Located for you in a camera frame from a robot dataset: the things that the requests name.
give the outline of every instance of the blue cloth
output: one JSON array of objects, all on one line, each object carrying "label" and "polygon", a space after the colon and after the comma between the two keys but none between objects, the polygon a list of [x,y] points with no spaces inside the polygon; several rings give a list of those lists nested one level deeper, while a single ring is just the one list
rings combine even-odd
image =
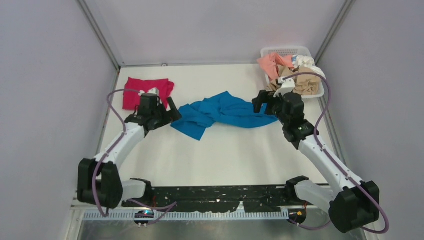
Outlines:
[{"label": "blue cloth", "polygon": [[266,106],[260,113],[253,112],[253,104],[229,92],[223,92],[203,101],[197,101],[179,108],[182,118],[171,124],[171,127],[183,134],[200,140],[206,128],[215,122],[229,124],[241,128],[257,128],[277,121],[273,115],[265,115]]}]

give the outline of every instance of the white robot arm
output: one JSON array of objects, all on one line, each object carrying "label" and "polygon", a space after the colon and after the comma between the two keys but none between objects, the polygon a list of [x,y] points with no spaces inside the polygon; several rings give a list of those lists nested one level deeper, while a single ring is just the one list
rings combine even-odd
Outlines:
[{"label": "white robot arm", "polygon": [[317,206],[328,213],[342,233],[377,221],[379,210],[354,182],[377,203],[380,201],[378,186],[373,181],[364,182],[326,148],[319,132],[305,119],[302,97],[291,92],[293,84],[287,80],[279,83],[282,84],[283,90],[279,90],[282,94],[260,91],[252,100],[254,112],[258,113],[262,105],[267,104],[265,113],[278,118],[283,125],[284,137],[315,165],[330,186],[324,188],[305,176],[299,176],[286,182],[287,200],[302,200]]},{"label": "white robot arm", "polygon": [[181,118],[171,97],[168,99],[170,111],[165,109],[157,93],[144,93],[140,96],[138,109],[125,119],[125,132],[122,132],[92,159],[83,159],[78,166],[77,197],[80,202],[96,204],[92,186],[94,169],[106,156],[97,175],[101,180],[95,182],[96,193],[100,205],[109,209],[116,208],[122,201],[137,199],[146,195],[152,188],[151,183],[144,179],[132,178],[121,182],[119,169],[134,147],[145,136],[155,129],[161,128]]}]

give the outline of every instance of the red cloth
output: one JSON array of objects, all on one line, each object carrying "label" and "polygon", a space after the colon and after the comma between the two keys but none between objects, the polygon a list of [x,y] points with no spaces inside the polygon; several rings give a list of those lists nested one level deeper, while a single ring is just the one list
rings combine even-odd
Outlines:
[{"label": "red cloth", "polygon": [[[163,102],[165,108],[168,107],[167,98],[171,95],[175,84],[169,79],[158,79],[158,80],[140,80],[135,78],[128,78],[125,84],[126,89],[134,89],[137,91],[144,91],[147,93],[150,89],[157,88],[159,90],[159,97]],[[140,105],[140,95],[133,91],[123,92],[123,104],[122,109],[134,110],[136,106]]]}]

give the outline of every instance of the white wall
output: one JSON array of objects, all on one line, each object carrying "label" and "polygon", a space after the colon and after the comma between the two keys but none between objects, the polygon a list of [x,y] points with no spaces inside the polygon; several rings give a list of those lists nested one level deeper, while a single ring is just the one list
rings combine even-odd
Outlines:
[{"label": "white wall", "polygon": [[423,239],[424,2],[357,1],[323,56],[348,163],[380,187],[389,240]]},{"label": "white wall", "polygon": [[0,239],[56,240],[115,69],[75,0],[0,5]]},{"label": "white wall", "polygon": [[314,56],[344,0],[86,0],[120,64],[253,63],[264,47]]}]

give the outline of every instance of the white plastic basket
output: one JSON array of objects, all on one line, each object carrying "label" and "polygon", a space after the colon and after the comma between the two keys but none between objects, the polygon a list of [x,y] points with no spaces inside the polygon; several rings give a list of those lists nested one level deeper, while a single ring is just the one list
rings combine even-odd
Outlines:
[{"label": "white plastic basket", "polygon": [[[304,46],[265,47],[265,48],[262,48],[262,50],[260,51],[260,56],[263,57],[270,53],[277,53],[282,57],[287,55],[302,55],[302,56],[312,57],[309,49],[307,49]],[[266,84],[270,83],[270,79],[268,78],[268,75],[266,73],[265,73],[265,80],[266,80]],[[303,99],[320,98],[324,96],[324,91],[325,90],[324,90],[323,82],[321,81],[321,83],[319,84],[318,93],[316,95],[305,95],[305,96],[302,96],[302,98]]]}]

